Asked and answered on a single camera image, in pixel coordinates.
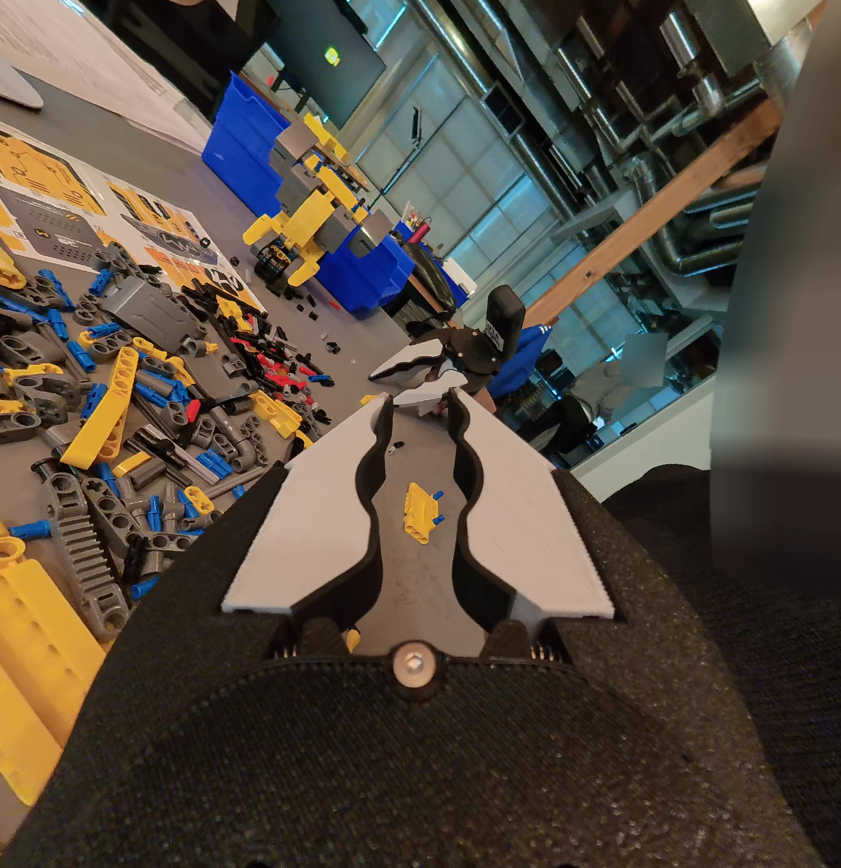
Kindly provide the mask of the black bag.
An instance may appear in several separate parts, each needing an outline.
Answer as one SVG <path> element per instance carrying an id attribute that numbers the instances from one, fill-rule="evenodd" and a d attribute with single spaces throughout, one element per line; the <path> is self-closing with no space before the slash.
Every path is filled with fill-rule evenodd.
<path id="1" fill-rule="evenodd" d="M 413 276 L 442 307 L 443 313 L 455 313 L 458 309 L 457 298 L 435 256 L 422 243 L 401 241 L 399 244 L 414 263 Z"/>

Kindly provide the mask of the printed white paper sheets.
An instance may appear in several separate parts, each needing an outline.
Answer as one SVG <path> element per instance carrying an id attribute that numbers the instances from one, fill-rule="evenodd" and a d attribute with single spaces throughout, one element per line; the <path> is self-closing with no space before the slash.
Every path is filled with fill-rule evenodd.
<path id="1" fill-rule="evenodd" d="M 211 125 L 78 2 L 0 1 L 0 57 L 197 156 Z"/>

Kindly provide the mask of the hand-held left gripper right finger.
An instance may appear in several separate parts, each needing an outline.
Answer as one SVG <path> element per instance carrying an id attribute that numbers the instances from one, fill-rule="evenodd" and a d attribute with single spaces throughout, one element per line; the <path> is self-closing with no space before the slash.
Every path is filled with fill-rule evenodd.
<path id="1" fill-rule="evenodd" d="M 565 472 L 461 388 L 449 391 L 453 479 L 465 498 L 451 581 L 469 618 L 490 634 L 554 619 L 615 619 L 615 603 L 564 499 Z"/>

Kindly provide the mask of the yellow toy brick beam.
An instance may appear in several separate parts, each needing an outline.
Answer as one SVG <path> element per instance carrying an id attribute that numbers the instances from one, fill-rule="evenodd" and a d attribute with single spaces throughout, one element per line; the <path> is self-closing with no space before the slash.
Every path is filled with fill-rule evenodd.
<path id="1" fill-rule="evenodd" d="M 426 545 L 433 530 L 445 520 L 439 506 L 443 496 L 443 491 L 430 495 L 416 483 L 408 485 L 404 500 L 404 531 L 416 542 Z"/>

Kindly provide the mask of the large yellow toy panel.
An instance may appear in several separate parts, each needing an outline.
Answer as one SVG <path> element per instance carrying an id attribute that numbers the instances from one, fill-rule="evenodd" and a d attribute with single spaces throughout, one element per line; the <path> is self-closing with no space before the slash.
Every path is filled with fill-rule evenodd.
<path id="1" fill-rule="evenodd" d="M 104 650 L 0 522 L 0 774 L 32 806 L 68 742 Z"/>

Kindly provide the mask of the pile of toy brick pieces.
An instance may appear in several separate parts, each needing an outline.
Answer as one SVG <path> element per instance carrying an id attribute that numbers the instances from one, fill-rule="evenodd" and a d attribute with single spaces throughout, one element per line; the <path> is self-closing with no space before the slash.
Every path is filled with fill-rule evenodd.
<path id="1" fill-rule="evenodd" d="M 0 238 L 0 445 L 42 439 L 45 518 L 70 605 L 108 645 L 132 606 L 217 518 L 205 484 L 240 497 L 270 464 L 262 423 L 294 448 L 331 423 L 333 377 L 265 311 L 198 280 L 175 293 L 116 243 L 90 257 L 78 300 L 54 271 L 23 271 Z M 204 326 L 174 353 L 101 309 L 124 277 L 170 289 Z"/>

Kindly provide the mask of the black computer monitor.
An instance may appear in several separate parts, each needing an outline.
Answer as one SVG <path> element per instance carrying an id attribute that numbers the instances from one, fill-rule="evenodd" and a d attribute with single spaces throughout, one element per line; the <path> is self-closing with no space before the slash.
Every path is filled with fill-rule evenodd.
<path id="1" fill-rule="evenodd" d="M 385 73 L 367 28 L 349 2 L 268 1 L 274 25 L 266 43 L 338 128 Z"/>

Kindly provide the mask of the yellow grey sticker sheet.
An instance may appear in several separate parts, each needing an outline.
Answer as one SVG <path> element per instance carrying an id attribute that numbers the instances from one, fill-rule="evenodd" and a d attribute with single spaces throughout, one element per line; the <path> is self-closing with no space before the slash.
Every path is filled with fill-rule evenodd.
<path id="1" fill-rule="evenodd" d="M 196 279 L 264 310 L 193 212 L 1 121 L 0 238 L 11 255 L 91 271 L 94 252 L 116 243 L 175 293 Z"/>

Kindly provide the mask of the blue plastic bin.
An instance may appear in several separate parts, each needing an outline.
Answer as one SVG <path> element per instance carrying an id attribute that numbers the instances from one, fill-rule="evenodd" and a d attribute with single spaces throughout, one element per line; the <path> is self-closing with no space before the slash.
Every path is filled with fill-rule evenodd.
<path id="1" fill-rule="evenodd" d="M 297 116 L 287 118 L 239 75 L 231 74 L 209 140 L 204 163 L 254 214 L 255 221 L 280 209 L 282 179 L 270 167 L 274 141 Z M 357 258 L 345 241 L 319 263 L 321 285 L 349 312 L 371 311 L 392 301 L 414 269 L 400 244 L 386 237 L 374 251 Z"/>

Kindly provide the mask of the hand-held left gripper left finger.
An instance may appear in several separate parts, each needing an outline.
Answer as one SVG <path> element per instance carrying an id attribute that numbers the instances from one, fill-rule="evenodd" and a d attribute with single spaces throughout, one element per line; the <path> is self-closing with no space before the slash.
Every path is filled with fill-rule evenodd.
<path id="1" fill-rule="evenodd" d="M 221 602 L 223 613 L 326 617 L 347 631 L 381 593 L 380 522 L 393 398 L 376 396 L 285 468 L 266 517 Z"/>

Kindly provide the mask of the dark clothing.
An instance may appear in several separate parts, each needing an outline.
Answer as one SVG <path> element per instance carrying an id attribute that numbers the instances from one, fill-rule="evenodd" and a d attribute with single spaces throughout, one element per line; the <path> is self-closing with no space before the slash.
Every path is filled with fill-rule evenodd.
<path id="1" fill-rule="evenodd" d="M 697 613 L 794 817 L 823 862 L 841 866 L 841 600 L 717 566 L 709 471 L 658 466 L 603 505 Z"/>

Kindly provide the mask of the blue jacket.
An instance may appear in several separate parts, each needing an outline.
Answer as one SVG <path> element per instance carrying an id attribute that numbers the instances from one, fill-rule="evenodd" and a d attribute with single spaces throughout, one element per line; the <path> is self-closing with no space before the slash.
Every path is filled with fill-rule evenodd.
<path id="1" fill-rule="evenodd" d="M 503 364 L 487 387 L 495 403 L 503 401 L 530 379 L 551 332 L 552 327 L 549 325 L 532 326 L 521 331 L 513 356 Z"/>

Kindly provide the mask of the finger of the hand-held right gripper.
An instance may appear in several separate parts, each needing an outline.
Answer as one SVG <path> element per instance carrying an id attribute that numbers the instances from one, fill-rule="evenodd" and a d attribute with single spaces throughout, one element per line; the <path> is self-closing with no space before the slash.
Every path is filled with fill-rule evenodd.
<path id="1" fill-rule="evenodd" d="M 436 338 L 409 344 L 373 370 L 368 380 L 371 383 L 408 387 L 440 379 L 440 368 L 446 360 L 445 343 Z"/>
<path id="2" fill-rule="evenodd" d="M 451 389 L 462 388 L 469 384 L 468 377 L 461 372 L 444 372 L 437 379 L 424 380 L 419 385 L 400 392 L 393 397 L 397 410 L 408 410 L 418 416 L 433 413 L 443 401 L 446 402 Z"/>

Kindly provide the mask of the black light stand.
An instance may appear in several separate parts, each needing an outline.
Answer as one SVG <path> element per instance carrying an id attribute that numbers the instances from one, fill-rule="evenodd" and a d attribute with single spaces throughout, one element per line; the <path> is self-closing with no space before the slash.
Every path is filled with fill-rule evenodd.
<path id="1" fill-rule="evenodd" d="M 415 159 L 423 144 L 423 111 L 417 105 L 413 105 L 410 143 L 411 147 L 409 149 L 408 155 L 397 167 L 392 178 L 387 182 L 385 190 L 382 191 L 383 194 L 387 194 L 390 192 L 393 186 L 404 174 L 405 169 L 408 168 L 411 162 Z"/>

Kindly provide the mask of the white book stand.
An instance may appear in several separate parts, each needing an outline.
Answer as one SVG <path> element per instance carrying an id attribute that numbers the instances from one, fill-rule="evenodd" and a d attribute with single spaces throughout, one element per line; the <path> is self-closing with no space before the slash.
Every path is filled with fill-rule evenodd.
<path id="1" fill-rule="evenodd" d="M 41 94 L 1 55 L 0 98 L 35 112 L 45 107 Z"/>

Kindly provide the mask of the yellow grey toy brick robot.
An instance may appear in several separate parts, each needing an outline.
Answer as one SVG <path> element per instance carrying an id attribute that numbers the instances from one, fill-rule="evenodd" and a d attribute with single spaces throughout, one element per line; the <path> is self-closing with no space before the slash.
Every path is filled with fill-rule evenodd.
<path id="1" fill-rule="evenodd" d="M 281 207 L 259 217 L 242 240 L 271 292 L 300 287 L 345 241 L 363 258 L 393 232 L 394 221 L 366 203 L 366 178 L 317 115 L 293 120 L 275 139 L 269 159 L 282 179 L 276 197 Z"/>

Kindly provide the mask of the grey toy panel piece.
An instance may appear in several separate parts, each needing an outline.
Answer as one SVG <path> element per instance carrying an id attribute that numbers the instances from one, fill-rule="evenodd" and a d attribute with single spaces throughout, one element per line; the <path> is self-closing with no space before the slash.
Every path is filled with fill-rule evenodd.
<path id="1" fill-rule="evenodd" d="M 101 309 L 144 339 L 174 353 L 184 339 L 201 340 L 206 331 L 170 289 L 148 280 L 127 276 L 104 293 Z"/>

